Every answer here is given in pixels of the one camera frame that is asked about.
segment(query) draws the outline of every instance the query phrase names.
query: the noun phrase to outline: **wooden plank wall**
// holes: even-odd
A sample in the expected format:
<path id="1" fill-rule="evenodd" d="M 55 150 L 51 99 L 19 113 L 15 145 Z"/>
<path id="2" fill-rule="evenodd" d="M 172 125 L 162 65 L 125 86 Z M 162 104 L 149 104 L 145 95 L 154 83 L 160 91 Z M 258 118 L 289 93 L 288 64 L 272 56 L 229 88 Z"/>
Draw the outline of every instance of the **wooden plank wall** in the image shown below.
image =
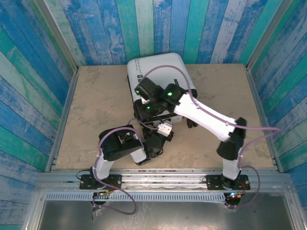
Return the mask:
<path id="1" fill-rule="evenodd" d="M 307 209 L 307 1 L 293 0 L 252 74 L 284 172 Z"/>
<path id="2" fill-rule="evenodd" d="M 77 63 L 246 64 L 282 0 L 45 0 Z"/>
<path id="3" fill-rule="evenodd" d="M 19 230 L 73 71 L 34 0 L 0 1 L 0 230 Z"/>

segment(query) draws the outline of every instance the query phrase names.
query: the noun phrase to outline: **purple cable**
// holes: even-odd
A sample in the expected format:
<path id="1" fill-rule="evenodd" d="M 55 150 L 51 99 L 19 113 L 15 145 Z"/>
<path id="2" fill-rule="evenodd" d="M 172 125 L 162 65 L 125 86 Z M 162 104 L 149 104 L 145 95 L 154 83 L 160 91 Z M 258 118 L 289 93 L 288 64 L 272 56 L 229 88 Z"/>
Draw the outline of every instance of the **purple cable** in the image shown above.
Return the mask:
<path id="1" fill-rule="evenodd" d="M 206 114 L 212 116 L 213 118 L 215 118 L 215 119 L 217 119 L 217 120 L 219 120 L 219 121 L 225 123 L 226 125 L 230 125 L 230 126 L 233 126 L 233 127 L 236 127 L 236 128 L 248 129 L 248 130 L 261 130 L 261 131 L 270 130 L 270 131 L 274 131 L 274 132 L 271 132 L 271 133 L 269 133 L 269 134 L 266 134 L 266 135 L 264 135 L 264 136 L 261 136 L 261 137 L 259 137 L 259 138 L 256 138 L 256 139 L 250 141 L 249 143 L 247 143 L 247 144 L 241 149 L 241 151 L 240 151 L 240 155 L 239 155 L 240 157 L 239 157 L 239 160 L 238 160 L 238 167 L 240 167 L 241 159 L 242 159 L 242 157 L 243 157 L 243 152 L 244 152 L 244 150 L 245 150 L 248 146 L 250 146 L 251 144 L 253 144 L 253 143 L 257 142 L 257 141 L 259 141 L 259 140 L 262 139 L 262 138 L 268 138 L 268 137 L 273 136 L 273 135 L 275 135 L 275 134 L 277 134 L 277 133 L 280 132 L 280 129 L 279 129 L 279 128 L 276 128 L 276 127 L 247 127 L 247 126 L 239 126 L 239 125 L 237 125 L 237 124 L 232 124 L 232 123 L 229 123 L 228 121 L 225 121 L 225 120 L 219 118 L 218 116 L 216 116 L 216 115 L 210 113 L 209 111 L 205 110 L 204 108 L 200 107 L 200 106 L 196 103 L 196 101 L 195 101 L 195 99 L 194 99 L 194 97 L 193 97 L 193 94 L 192 94 L 192 91 L 191 91 L 191 86 L 190 86 L 190 83 L 189 83 L 189 80 L 188 80 L 187 76 L 185 75 L 185 73 L 184 73 L 181 69 L 179 69 L 179 68 L 176 67 L 176 66 L 172 66 L 172 65 L 161 65 L 161 66 L 157 66 L 157 67 L 151 69 L 150 71 L 148 71 L 148 72 L 144 75 L 143 78 L 146 78 L 151 72 L 155 71 L 156 69 L 160 69 L 160 68 L 173 68 L 173 69 L 176 69 L 178 72 L 180 72 L 181 75 L 184 77 L 186 83 L 187 83 L 189 96 L 190 96 L 190 99 L 192 100 L 192 102 L 196 105 L 196 107 L 197 107 L 198 109 L 202 110 L 203 112 L 205 112 Z"/>
<path id="2" fill-rule="evenodd" d="M 251 166 L 251 165 L 244 165 L 244 166 L 242 166 L 242 168 L 251 168 L 251 169 L 253 169 L 253 170 L 255 171 L 255 173 L 256 173 L 256 175 L 257 175 L 257 178 L 258 178 L 258 187 L 257 187 L 257 191 L 256 191 L 255 195 L 253 196 L 253 198 L 252 198 L 250 201 L 248 201 L 247 203 L 242 204 L 242 205 L 230 205 L 230 204 L 227 203 L 227 201 L 225 201 L 225 204 L 226 204 L 228 207 L 231 207 L 231 208 L 245 207 L 245 206 L 249 205 L 251 202 L 253 202 L 253 201 L 256 199 L 256 197 L 258 196 L 259 191 L 260 191 L 260 175 L 259 175 L 258 171 L 257 171 L 253 166 Z"/>
<path id="3" fill-rule="evenodd" d="M 133 120 L 136 120 L 137 122 L 139 122 L 141 125 L 143 125 L 144 127 L 148 128 L 148 129 L 151 129 L 151 130 L 159 130 L 159 128 L 150 127 L 150 126 L 144 124 L 142 121 L 139 121 L 139 120 L 136 119 L 136 118 L 131 118 L 131 119 L 128 121 L 127 125 L 129 125 L 130 122 L 133 121 Z"/>
<path id="4" fill-rule="evenodd" d="M 105 139 L 106 139 L 108 136 L 110 136 L 112 133 L 115 133 L 115 132 L 120 131 L 120 130 L 131 130 L 131 131 L 135 132 L 135 135 L 136 135 L 137 138 L 139 139 L 139 141 L 140 141 L 142 147 L 144 148 L 144 145 L 143 145 L 143 143 L 142 143 L 142 141 L 141 141 L 141 139 L 140 139 L 140 137 L 139 137 L 137 131 L 136 131 L 134 128 L 120 127 L 120 128 L 115 128 L 115 129 L 111 130 L 111 131 L 108 132 L 108 133 L 99 141 L 99 143 L 98 143 L 99 154 L 98 154 L 98 156 L 97 156 L 97 158 L 96 158 L 96 161 L 95 161 L 95 164 L 94 164 L 94 167 L 93 167 L 93 174 L 94 174 L 95 179 L 96 179 L 99 183 L 101 183 L 101 184 L 103 184 L 103 185 L 105 185 L 105 186 L 108 186 L 108 187 L 111 187 L 111 188 L 120 190 L 121 192 L 123 192 L 123 193 L 125 193 L 127 196 L 129 196 L 130 199 L 133 201 L 134 210 L 133 210 L 132 212 L 124 212 L 124 211 L 121 211 L 121 210 L 119 210 L 119 209 L 116 209 L 116 208 L 107 206 L 107 205 L 96 205 L 96 204 L 94 203 L 96 197 L 94 197 L 94 199 L 93 199 L 93 204 L 94 204 L 95 207 L 106 207 L 106 208 L 109 208 L 109 209 L 111 209 L 111 210 L 113 210 L 113 211 L 119 212 L 119 213 L 121 213 L 121 214 L 133 215 L 133 214 L 136 212 L 136 207 L 137 207 L 136 202 L 135 202 L 135 200 L 133 199 L 133 197 L 132 197 L 129 193 L 127 193 L 125 190 L 123 190 L 123 189 L 121 189 L 121 188 L 117 188 L 117 187 L 115 187 L 115 186 L 113 186 L 113 185 L 110 185 L 110 184 L 107 184 L 107 183 L 101 181 L 101 180 L 98 178 L 98 176 L 97 176 L 97 171 L 96 171 L 96 169 L 97 169 L 97 164 L 98 164 L 98 161 L 99 161 L 99 158 L 100 158 L 101 155 L 102 155 L 102 151 L 101 151 L 101 145 L 102 145 L 102 143 L 103 143 L 103 142 L 105 141 Z"/>

